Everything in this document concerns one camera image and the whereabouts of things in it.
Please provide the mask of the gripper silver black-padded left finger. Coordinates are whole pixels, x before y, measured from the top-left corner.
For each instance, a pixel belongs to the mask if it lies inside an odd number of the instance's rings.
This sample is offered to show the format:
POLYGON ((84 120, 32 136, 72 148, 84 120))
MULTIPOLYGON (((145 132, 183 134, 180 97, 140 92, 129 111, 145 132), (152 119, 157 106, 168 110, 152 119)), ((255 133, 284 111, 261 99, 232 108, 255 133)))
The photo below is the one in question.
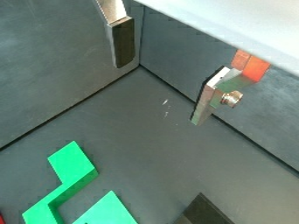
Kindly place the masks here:
POLYGON ((123 0, 93 0, 105 23, 113 66, 125 66, 136 56, 135 20, 127 15, 123 0))

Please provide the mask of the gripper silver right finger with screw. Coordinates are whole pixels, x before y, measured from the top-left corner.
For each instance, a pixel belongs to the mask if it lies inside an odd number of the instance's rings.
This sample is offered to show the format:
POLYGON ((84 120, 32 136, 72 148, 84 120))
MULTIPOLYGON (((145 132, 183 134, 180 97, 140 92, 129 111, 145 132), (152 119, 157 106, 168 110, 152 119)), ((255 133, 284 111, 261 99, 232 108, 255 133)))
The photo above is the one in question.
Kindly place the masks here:
POLYGON ((201 125, 220 105, 235 108, 243 98, 239 90, 260 82, 268 68, 267 61, 236 50, 231 67, 221 66, 201 85, 191 122, 201 125))

